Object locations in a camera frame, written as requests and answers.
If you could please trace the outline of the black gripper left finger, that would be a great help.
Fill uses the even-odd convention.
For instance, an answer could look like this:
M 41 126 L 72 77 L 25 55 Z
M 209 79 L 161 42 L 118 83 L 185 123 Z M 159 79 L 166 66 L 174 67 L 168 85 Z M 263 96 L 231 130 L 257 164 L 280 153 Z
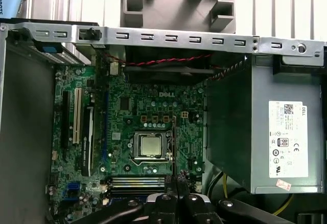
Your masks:
M 165 177 L 158 189 L 125 190 L 109 199 L 109 213 L 101 223 L 176 223 L 177 175 Z

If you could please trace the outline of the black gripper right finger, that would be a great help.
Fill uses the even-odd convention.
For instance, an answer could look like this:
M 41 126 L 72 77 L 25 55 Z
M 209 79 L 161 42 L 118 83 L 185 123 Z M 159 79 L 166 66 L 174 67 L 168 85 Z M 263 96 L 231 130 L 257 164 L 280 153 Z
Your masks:
M 190 192 L 185 172 L 177 175 L 177 192 L 181 223 L 291 223 L 236 199 L 222 199 L 213 205 L 206 195 Z

